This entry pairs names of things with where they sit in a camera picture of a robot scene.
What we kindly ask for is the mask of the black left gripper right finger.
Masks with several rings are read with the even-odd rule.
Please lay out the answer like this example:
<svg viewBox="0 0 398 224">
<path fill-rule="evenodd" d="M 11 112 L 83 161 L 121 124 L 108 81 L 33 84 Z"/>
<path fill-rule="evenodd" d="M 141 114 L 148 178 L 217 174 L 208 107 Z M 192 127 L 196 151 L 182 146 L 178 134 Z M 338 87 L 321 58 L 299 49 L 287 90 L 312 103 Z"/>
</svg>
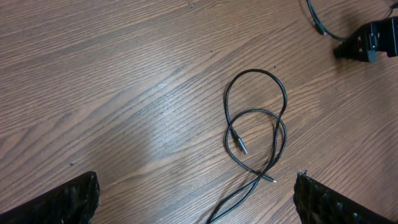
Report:
<svg viewBox="0 0 398 224">
<path fill-rule="evenodd" d="M 294 204 L 303 224 L 395 224 L 333 189 L 298 172 Z"/>
</svg>

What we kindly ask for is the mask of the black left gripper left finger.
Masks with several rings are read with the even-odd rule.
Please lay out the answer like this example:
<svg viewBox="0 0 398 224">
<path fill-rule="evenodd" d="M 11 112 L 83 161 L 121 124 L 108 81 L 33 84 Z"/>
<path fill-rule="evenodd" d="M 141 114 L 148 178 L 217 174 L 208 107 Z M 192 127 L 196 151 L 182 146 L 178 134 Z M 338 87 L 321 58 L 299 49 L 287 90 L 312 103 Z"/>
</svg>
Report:
<svg viewBox="0 0 398 224">
<path fill-rule="evenodd" d="M 1 214 L 3 224 L 91 223 L 99 205 L 100 184 L 94 171 Z"/>
</svg>

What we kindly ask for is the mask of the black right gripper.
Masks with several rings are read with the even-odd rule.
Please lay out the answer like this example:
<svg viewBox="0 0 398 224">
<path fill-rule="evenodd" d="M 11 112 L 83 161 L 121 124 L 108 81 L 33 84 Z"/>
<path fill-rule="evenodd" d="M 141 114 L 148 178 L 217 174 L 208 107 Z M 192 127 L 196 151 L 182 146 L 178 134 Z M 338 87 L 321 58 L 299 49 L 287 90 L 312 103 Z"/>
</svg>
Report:
<svg viewBox="0 0 398 224">
<path fill-rule="evenodd" d="M 397 56 L 397 16 L 362 25 L 333 53 L 337 59 L 375 62 L 376 51 Z"/>
</svg>

